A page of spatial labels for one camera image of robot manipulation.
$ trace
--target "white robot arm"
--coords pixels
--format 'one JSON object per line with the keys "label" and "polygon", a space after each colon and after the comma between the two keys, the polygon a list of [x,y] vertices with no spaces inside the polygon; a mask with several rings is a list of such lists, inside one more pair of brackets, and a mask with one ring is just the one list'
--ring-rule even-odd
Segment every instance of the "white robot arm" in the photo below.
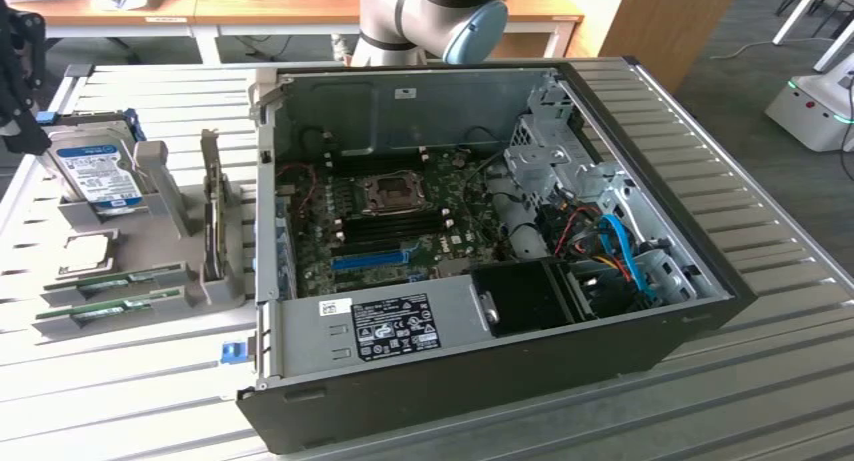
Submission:
{"label": "white robot arm", "polygon": [[500,0],[360,0],[352,66],[415,65],[424,51],[448,64],[479,63],[500,41]]}

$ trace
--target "table leg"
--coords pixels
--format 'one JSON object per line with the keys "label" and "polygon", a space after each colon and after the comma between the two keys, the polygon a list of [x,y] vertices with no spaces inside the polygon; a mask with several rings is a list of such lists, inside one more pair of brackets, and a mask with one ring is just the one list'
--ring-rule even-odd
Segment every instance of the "table leg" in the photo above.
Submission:
{"label": "table leg", "polygon": [[800,17],[803,16],[810,5],[812,4],[812,1],[815,0],[800,0],[800,3],[798,3],[798,7],[791,12],[791,16],[788,16],[788,19],[786,20],[783,27],[779,28],[779,32],[776,33],[776,36],[774,36],[774,44],[776,46],[779,46],[783,43],[783,40],[786,39],[788,32],[795,27],[795,24],[798,24],[798,21],[800,20]]}
{"label": "table leg", "polygon": [[565,58],[565,50],[569,48],[575,23],[560,23],[548,36],[545,53],[543,58]]}
{"label": "table leg", "polygon": [[196,45],[198,46],[201,64],[222,64],[222,59],[218,56],[218,47],[216,46],[218,28],[216,26],[192,26],[190,29],[192,36],[196,38]]}
{"label": "table leg", "polygon": [[842,34],[834,41],[830,49],[824,52],[822,59],[819,59],[818,63],[815,63],[815,66],[812,66],[812,69],[815,71],[818,71],[819,73],[824,72],[827,66],[830,65],[830,63],[832,63],[832,60],[839,55],[839,51],[842,51],[842,48],[844,48],[844,45],[848,44],[848,41],[851,41],[851,39],[854,39],[854,22],[848,23],[848,27],[844,28],[844,31],[842,31]]}

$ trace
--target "yellow wire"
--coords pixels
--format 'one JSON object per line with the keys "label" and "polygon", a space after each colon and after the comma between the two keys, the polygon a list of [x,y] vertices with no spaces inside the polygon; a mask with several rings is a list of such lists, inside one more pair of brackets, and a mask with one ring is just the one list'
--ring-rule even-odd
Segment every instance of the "yellow wire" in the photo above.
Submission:
{"label": "yellow wire", "polygon": [[607,259],[604,259],[601,256],[593,256],[593,257],[592,257],[592,259],[595,259],[595,260],[596,260],[596,261],[599,261],[600,263],[607,264],[607,265],[608,265],[608,266],[611,266],[613,269],[619,269],[619,268],[616,267],[616,265],[615,265],[611,261],[608,261]]}

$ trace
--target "floor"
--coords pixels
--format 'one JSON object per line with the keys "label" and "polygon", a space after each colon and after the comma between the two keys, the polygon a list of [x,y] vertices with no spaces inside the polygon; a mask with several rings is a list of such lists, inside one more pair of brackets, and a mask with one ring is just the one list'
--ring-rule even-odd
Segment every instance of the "floor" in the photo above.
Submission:
{"label": "floor", "polygon": [[[733,0],[692,67],[676,98],[696,116],[727,151],[740,162],[795,220],[811,233],[843,267],[854,271],[854,182],[839,166],[838,154],[816,154],[788,136],[763,115],[763,110],[792,75],[810,73],[827,48],[824,41],[771,45],[748,49],[731,60],[708,57],[733,52],[741,45],[770,40],[783,19],[774,16],[780,0]],[[806,18],[791,38],[806,38],[820,19]],[[835,28],[828,23],[823,35]],[[189,38],[128,38],[124,40],[144,64],[198,63]],[[324,36],[292,38],[221,38],[224,62],[252,62],[245,44],[273,54],[278,61],[330,59]],[[48,53],[50,73],[41,102],[46,103],[70,63],[125,64],[122,51],[102,39],[64,40]],[[10,180],[16,158],[0,153],[0,193]]]}

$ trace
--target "wooden desk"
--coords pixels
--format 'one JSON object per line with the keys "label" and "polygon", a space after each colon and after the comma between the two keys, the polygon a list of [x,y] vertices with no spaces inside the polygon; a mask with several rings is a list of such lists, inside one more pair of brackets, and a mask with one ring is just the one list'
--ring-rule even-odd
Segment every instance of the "wooden desk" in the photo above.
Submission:
{"label": "wooden desk", "polygon": [[[525,33],[517,38],[536,38],[545,44],[547,57],[563,57],[575,23],[581,13],[569,0],[504,0],[509,9],[507,33]],[[359,0],[198,0],[193,32],[205,45],[205,64],[218,62],[216,37],[234,35],[357,34]],[[517,48],[519,42],[509,44]],[[543,52],[536,48],[535,55]],[[523,50],[500,49],[503,55]]]}
{"label": "wooden desk", "polygon": [[196,0],[149,0],[150,8],[100,11],[92,0],[52,0],[17,3],[20,11],[41,14],[48,38],[192,36],[189,24]]}

